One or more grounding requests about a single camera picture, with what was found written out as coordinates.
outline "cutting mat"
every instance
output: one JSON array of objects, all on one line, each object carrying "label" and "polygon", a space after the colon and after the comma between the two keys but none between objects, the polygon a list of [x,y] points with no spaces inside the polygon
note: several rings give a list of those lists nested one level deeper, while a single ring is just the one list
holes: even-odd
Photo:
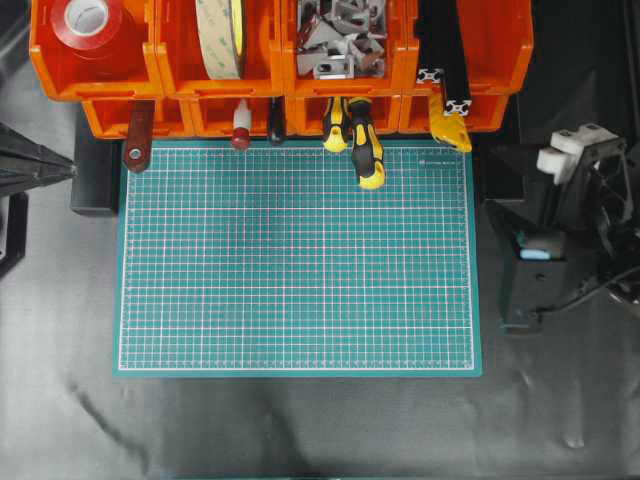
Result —
[{"label": "cutting mat", "polygon": [[385,148],[363,192],[317,142],[155,143],[123,178],[114,373],[480,375],[470,159]]}]

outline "black metal frame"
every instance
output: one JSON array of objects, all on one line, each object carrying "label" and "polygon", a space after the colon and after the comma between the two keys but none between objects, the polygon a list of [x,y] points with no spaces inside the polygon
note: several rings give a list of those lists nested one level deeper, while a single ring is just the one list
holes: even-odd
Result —
[{"label": "black metal frame", "polygon": [[27,214],[29,198],[25,193],[12,195],[9,199],[9,214],[4,222],[7,249],[0,261],[0,280],[24,258],[27,245]]}]

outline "orange storage bin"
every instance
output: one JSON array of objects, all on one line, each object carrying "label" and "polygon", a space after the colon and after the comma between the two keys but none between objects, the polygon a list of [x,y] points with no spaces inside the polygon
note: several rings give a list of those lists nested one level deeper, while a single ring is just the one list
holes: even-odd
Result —
[{"label": "orange storage bin", "polygon": [[406,0],[387,0],[386,69],[384,78],[316,80],[312,74],[298,75],[296,43],[298,0],[282,0],[282,58],[284,89],[290,97],[392,96],[406,84]]},{"label": "orange storage bin", "polygon": [[[199,137],[231,137],[233,133],[233,113],[238,108],[240,98],[201,98],[190,101],[193,124]],[[269,98],[247,99],[252,115],[249,134],[252,137],[267,135]]]},{"label": "orange storage bin", "polygon": [[156,50],[172,98],[278,97],[283,94],[280,0],[246,0],[242,80],[210,80],[202,60],[195,2],[156,0]]},{"label": "orange storage bin", "polygon": [[[395,95],[369,98],[373,102],[371,112],[376,132],[379,135],[396,133],[400,120],[401,97]],[[322,135],[322,119],[327,109],[326,98],[287,98],[285,108],[289,135]]]},{"label": "orange storage bin", "polygon": [[95,98],[152,99],[162,96],[162,81],[153,46],[155,0],[123,0],[132,15],[140,42],[131,45],[142,52],[139,68],[131,73],[100,77],[86,60],[77,57],[56,37],[51,25],[54,0],[33,0],[29,52],[42,88],[48,97],[62,101]]},{"label": "orange storage bin", "polygon": [[[91,131],[96,138],[123,139],[129,133],[133,102],[127,100],[94,100],[82,103]],[[192,137],[195,132],[188,102],[156,100],[153,124],[154,138]]]},{"label": "orange storage bin", "polygon": [[[420,40],[415,37],[418,2],[407,0],[408,65],[405,93],[428,93],[415,82]],[[471,92],[505,95],[520,91],[533,53],[531,0],[458,0]]]},{"label": "orange storage bin", "polygon": [[[502,121],[509,102],[508,95],[472,96],[473,108],[465,118],[470,132],[495,132],[502,126]],[[405,96],[402,98],[400,111],[400,133],[428,133],[429,101],[427,96]]]}]

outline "black cable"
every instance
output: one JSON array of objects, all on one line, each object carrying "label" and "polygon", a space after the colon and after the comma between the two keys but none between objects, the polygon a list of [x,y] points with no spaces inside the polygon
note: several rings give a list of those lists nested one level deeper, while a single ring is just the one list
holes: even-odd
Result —
[{"label": "black cable", "polygon": [[572,308],[575,308],[591,300],[593,297],[595,297],[598,293],[600,293],[605,288],[609,288],[614,283],[617,283],[620,280],[628,277],[629,275],[633,275],[634,273],[638,273],[638,272],[640,272],[640,265],[636,265],[635,267],[632,267],[629,270],[626,270],[625,272],[622,272],[621,274],[616,275],[612,279],[604,283],[601,283],[600,285],[589,290],[584,295],[574,298],[573,300],[565,303],[564,305],[538,308],[537,310],[535,310],[535,313],[537,313],[538,315],[553,315],[556,313],[566,312],[567,310],[571,310]]}]

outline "yellow screwdriver handle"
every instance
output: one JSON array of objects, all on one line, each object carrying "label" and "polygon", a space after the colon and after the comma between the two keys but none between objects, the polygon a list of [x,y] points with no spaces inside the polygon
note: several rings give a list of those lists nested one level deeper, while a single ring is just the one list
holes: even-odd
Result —
[{"label": "yellow screwdriver handle", "polygon": [[340,153],[348,146],[349,112],[346,99],[331,97],[322,120],[322,144],[331,153]]},{"label": "yellow screwdriver handle", "polygon": [[371,100],[353,98],[349,102],[353,128],[351,159],[360,187],[365,190],[381,188],[386,180],[384,148],[376,135],[371,115]]}]

